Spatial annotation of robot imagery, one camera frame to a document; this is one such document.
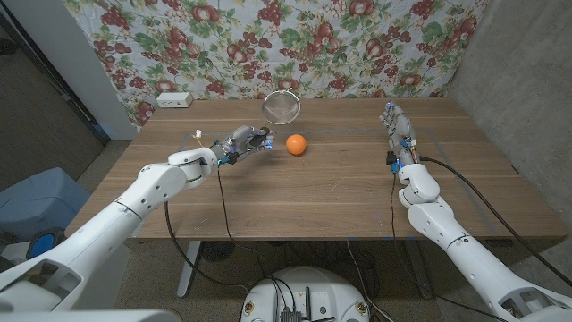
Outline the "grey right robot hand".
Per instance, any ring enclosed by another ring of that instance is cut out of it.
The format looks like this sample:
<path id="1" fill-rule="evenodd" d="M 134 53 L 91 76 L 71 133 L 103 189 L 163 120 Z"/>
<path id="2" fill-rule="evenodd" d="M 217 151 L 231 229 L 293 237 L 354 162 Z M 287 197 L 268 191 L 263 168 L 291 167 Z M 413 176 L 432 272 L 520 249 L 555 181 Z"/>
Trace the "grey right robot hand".
<path id="1" fill-rule="evenodd" d="M 419 162 L 416 152 L 416 132 L 403 109 L 390 100 L 379 116 L 385 126 L 390 150 L 402 166 Z"/>

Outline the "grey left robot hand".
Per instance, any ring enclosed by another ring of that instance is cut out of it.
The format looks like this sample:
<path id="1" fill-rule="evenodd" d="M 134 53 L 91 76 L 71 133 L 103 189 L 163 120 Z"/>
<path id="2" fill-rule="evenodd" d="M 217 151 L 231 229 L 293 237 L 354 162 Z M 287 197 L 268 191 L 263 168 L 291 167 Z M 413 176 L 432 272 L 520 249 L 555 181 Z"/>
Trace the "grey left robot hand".
<path id="1" fill-rule="evenodd" d="M 273 139 L 273 132 L 267 127 L 257 129 L 243 125 L 225 140 L 217 140 L 210 149 L 215 153 L 220 164 L 234 165 L 251 154 L 271 150 Z"/>

